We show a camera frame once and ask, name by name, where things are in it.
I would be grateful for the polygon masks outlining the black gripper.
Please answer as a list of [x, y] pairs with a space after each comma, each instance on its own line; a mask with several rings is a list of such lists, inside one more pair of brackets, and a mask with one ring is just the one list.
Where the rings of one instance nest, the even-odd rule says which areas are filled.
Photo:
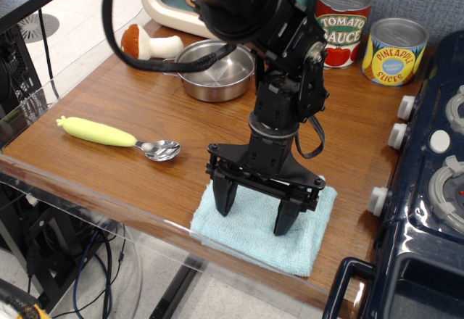
[[207, 147], [207, 173], [213, 182], [216, 210], [226, 216], [239, 185], [281, 199], [273, 233], [285, 235], [300, 212], [314, 211], [325, 181], [299, 164], [291, 153], [299, 124], [271, 129], [251, 123], [248, 144], [218, 144]]

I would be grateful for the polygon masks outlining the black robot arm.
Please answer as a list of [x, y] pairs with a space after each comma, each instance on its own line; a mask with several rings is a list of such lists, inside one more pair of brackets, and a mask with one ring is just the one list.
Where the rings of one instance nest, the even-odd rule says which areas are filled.
[[246, 145], [210, 144], [207, 171], [215, 206], [227, 215], [239, 186], [278, 198], [274, 234], [286, 234], [298, 215], [317, 207], [325, 181], [299, 164], [299, 128], [316, 118], [328, 92], [323, 85], [326, 40], [306, 6], [296, 0], [194, 0], [214, 36], [247, 46], [255, 56], [257, 98]]

